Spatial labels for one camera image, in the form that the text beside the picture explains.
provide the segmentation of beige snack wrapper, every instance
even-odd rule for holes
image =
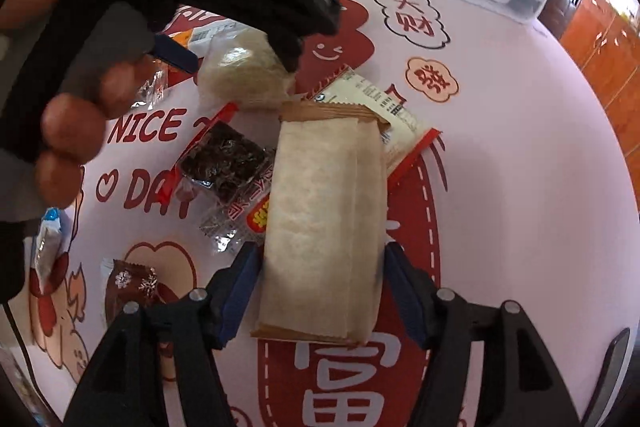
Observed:
[[[252,335],[365,344],[382,291],[386,172],[379,119],[363,108],[362,118],[329,110],[328,120],[287,121],[299,109],[283,114]],[[353,116],[354,107],[344,109]]]

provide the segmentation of smiley face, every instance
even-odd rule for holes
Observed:
[[[338,60],[338,58],[340,58],[342,56],[342,46],[336,46],[333,49],[333,52],[335,55],[332,55],[331,57],[327,57],[326,55],[324,55],[323,52],[325,49],[325,45],[322,44],[322,42],[320,42],[319,44],[316,44],[316,50],[313,50],[312,53],[319,58],[320,60]]]

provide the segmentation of barcode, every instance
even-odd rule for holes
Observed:
[[[201,41],[203,38],[207,36],[208,33],[209,33],[209,30],[204,30],[203,32],[194,33],[193,37],[191,38],[191,42]]]

